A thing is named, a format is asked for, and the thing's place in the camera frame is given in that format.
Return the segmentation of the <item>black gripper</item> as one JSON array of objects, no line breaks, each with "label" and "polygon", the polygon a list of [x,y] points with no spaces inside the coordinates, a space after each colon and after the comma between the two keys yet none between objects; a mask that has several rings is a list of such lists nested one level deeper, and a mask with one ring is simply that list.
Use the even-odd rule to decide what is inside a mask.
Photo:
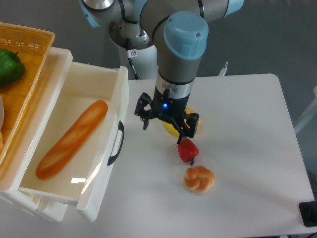
[{"label": "black gripper", "polygon": [[195,130],[190,129],[185,123],[185,109],[189,96],[181,99],[171,98],[171,90],[165,89],[163,93],[155,90],[154,96],[142,93],[137,100],[134,114],[143,122],[143,130],[146,130],[151,119],[158,118],[170,123],[178,131],[177,144],[187,137],[193,138]]}]

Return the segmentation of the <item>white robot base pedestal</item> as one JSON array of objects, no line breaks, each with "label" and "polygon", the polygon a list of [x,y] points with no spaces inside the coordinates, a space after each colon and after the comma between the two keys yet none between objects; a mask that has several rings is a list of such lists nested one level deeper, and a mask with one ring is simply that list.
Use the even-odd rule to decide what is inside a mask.
[{"label": "white robot base pedestal", "polygon": [[109,36],[118,49],[120,64],[128,69],[130,80],[157,78],[157,49],[139,23],[113,21]]}]

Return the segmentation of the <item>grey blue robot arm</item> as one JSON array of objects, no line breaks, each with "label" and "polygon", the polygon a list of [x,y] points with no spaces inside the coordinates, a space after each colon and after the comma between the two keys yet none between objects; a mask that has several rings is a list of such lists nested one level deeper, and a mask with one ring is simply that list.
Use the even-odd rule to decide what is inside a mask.
[{"label": "grey blue robot arm", "polygon": [[159,53],[153,96],[143,93],[135,115],[147,127],[157,118],[171,124],[179,138],[193,138],[199,115],[186,113],[188,99],[207,46],[210,21],[243,6],[241,0],[82,0],[91,26],[101,25],[102,14],[121,24],[113,41],[127,51],[155,47]]}]

